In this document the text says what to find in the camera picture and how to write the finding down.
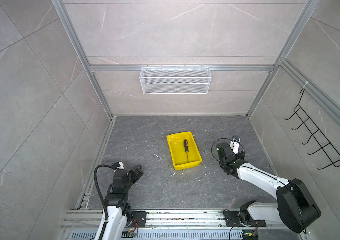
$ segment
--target white zip tie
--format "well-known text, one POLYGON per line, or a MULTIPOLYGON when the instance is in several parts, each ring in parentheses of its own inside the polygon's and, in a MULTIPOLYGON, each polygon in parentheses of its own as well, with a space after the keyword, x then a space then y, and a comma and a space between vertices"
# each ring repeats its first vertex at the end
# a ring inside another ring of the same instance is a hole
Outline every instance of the white zip tie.
POLYGON ((306 81, 306 83, 303 85, 303 88, 307 85, 307 83, 314 83, 314 82, 306 81))

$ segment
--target white wire basket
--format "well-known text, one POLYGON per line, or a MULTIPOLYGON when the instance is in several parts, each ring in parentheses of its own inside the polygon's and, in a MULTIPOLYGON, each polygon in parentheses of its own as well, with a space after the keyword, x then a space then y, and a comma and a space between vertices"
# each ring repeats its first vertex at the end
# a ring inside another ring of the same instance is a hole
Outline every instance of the white wire basket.
POLYGON ((211 73, 208 67, 144 67, 139 80, 144 94, 203 94, 211 73))

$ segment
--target yellow plastic bin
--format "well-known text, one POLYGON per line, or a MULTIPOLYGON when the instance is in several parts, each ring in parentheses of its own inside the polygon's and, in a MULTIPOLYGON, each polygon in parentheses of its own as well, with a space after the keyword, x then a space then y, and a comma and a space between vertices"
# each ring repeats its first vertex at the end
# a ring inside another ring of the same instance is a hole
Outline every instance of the yellow plastic bin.
POLYGON ((201 155, 192 136, 191 132, 180 132, 167 136, 169 143, 172 164, 175 170, 182 170, 189 167, 196 167, 202 162, 201 155), (184 151, 183 141, 187 139, 189 143, 189 161, 187 162, 187 155, 184 151))

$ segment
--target screwdriver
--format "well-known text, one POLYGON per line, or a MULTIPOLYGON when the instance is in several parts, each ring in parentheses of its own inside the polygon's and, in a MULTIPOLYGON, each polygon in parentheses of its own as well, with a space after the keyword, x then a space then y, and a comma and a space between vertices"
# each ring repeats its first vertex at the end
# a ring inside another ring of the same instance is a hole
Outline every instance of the screwdriver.
POLYGON ((189 162, 189 142, 187 139, 183 140, 184 151, 186 152, 187 162, 189 162))

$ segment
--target orange and black handle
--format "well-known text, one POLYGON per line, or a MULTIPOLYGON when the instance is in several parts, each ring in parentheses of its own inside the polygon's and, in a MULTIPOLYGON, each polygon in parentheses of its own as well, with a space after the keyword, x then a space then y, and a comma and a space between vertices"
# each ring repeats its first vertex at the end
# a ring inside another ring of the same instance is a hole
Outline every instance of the orange and black handle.
POLYGON ((187 139, 183 140, 184 152, 189 152, 189 142, 187 139))

